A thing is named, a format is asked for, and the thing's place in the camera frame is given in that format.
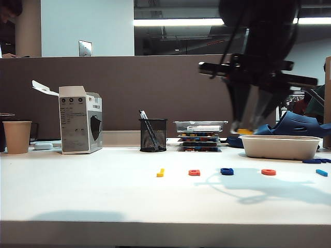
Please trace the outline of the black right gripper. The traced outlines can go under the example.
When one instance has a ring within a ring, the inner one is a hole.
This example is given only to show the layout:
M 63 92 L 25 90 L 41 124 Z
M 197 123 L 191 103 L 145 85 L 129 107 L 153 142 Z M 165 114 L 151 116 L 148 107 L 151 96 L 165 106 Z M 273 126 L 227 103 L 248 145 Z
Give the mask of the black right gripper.
M 271 62 L 265 57 L 245 54 L 231 54 L 221 64 L 199 62 L 199 73 L 219 76 L 227 82 L 232 104 L 232 129 L 256 129 L 265 122 L 278 104 L 284 100 L 290 87 L 315 88 L 318 80 L 313 77 L 283 73 L 291 71 L 294 62 L 283 60 Z M 251 85 L 260 86 L 253 115 L 246 113 Z

